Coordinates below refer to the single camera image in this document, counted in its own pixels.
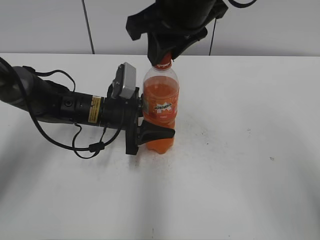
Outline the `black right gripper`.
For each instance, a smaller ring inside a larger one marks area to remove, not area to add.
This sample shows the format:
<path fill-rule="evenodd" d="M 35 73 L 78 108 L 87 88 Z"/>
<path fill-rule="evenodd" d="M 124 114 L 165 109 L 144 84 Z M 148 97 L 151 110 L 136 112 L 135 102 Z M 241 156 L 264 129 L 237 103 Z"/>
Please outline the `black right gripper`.
<path fill-rule="evenodd" d="M 191 45 L 204 39 L 206 26 L 222 18 L 228 6 L 222 0 L 157 0 L 127 17 L 125 28 L 133 40 L 147 33 L 147 57 L 152 66 L 169 55 L 178 58 Z M 184 35 L 175 43 L 175 35 Z"/>

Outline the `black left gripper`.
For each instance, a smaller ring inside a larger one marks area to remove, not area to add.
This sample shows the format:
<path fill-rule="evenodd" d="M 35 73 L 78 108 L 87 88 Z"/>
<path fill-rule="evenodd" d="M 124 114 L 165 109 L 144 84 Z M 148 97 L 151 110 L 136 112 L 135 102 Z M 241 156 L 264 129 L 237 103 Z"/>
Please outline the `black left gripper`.
<path fill-rule="evenodd" d="M 102 114 L 100 116 L 100 126 L 105 129 L 116 129 L 115 134 L 110 140 L 104 143 L 104 146 L 110 145 L 120 134 L 125 131 L 125 153 L 127 155 L 136 155 L 138 145 L 143 145 L 152 141 L 172 139 L 175 136 L 175 130 L 162 127 L 143 120 L 138 126 L 139 105 L 143 113 L 149 113 L 149 101 L 143 93 L 141 101 L 139 97 L 139 87 L 131 98 L 122 97 L 112 98 L 114 87 L 110 85 L 107 90 L 107 96 L 102 105 Z"/>

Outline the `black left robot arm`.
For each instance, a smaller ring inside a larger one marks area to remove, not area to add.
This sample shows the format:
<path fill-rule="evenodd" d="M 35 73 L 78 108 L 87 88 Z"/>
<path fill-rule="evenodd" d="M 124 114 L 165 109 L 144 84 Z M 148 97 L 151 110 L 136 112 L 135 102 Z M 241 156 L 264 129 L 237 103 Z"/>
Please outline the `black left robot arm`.
<path fill-rule="evenodd" d="M 139 122 L 143 116 L 143 96 L 136 86 L 136 69 L 127 62 L 118 66 L 106 97 L 70 90 L 48 80 L 50 75 L 51 72 L 0 61 L 1 101 L 28 112 L 42 135 L 45 134 L 42 122 L 114 129 L 115 137 L 124 131 L 128 155 L 136 155 L 140 145 L 175 135 L 172 128 L 146 120 Z"/>

